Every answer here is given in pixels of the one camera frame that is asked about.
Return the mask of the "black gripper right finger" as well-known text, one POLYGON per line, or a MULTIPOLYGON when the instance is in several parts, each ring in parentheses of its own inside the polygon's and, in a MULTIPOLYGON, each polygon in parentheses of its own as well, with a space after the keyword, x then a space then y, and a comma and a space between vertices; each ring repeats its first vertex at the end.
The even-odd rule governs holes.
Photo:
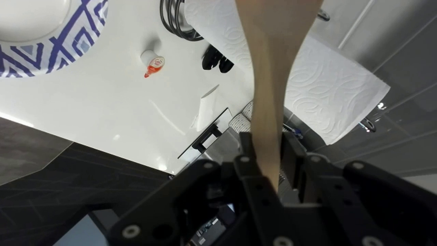
POLYGON ((307 153, 296 137, 283 133, 281 170, 305 215, 305 239, 326 246, 387 246, 387 237, 344 179, 323 157, 307 153))

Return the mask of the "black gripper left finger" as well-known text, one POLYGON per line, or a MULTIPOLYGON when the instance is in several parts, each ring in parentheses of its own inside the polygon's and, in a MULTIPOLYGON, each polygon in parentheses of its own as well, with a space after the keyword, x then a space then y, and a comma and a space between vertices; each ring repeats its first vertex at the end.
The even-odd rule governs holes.
POLYGON ((233 167, 244 193, 244 209, 249 216, 249 237, 259 246, 296 246, 285 209, 271 183, 257 168, 251 134, 240 133, 238 138, 241 155, 234 159, 233 167))

